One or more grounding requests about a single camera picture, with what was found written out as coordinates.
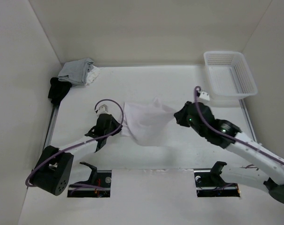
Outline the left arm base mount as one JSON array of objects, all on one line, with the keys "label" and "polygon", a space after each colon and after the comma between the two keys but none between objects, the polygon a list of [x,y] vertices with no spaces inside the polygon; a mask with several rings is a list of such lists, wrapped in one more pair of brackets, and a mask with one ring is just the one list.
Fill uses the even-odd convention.
[{"label": "left arm base mount", "polygon": [[80,162],[72,168],[68,186],[68,198],[109,198],[111,195],[112,171]]}]

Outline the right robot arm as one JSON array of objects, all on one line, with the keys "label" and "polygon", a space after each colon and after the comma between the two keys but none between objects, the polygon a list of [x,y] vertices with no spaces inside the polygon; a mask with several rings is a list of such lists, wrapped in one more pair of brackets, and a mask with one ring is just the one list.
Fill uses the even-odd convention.
[{"label": "right robot arm", "polygon": [[242,157],[257,168],[255,171],[217,162],[209,174],[212,184],[243,184],[262,190],[284,204],[284,159],[253,141],[228,120],[215,118],[210,107],[203,103],[187,101],[174,117],[178,125],[194,129],[210,144]]}]

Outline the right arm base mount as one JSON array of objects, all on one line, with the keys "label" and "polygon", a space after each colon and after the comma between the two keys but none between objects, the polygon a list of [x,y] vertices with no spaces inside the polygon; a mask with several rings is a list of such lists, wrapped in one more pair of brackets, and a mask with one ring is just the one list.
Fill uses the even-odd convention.
[{"label": "right arm base mount", "polygon": [[240,197],[236,183],[226,183],[221,178],[227,164],[217,161],[211,169],[194,170],[197,197]]}]

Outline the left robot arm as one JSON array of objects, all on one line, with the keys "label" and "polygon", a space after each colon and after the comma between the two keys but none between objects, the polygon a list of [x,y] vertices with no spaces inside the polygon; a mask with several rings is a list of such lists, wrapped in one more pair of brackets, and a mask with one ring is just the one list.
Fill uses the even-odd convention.
[{"label": "left robot arm", "polygon": [[64,149],[47,146],[40,156],[35,168],[25,181],[28,187],[38,187],[55,196],[60,195],[67,187],[71,175],[75,154],[83,151],[87,144],[95,144],[95,151],[105,146],[108,137],[121,132],[122,123],[111,114],[102,113],[85,137],[90,139],[74,142]]}]

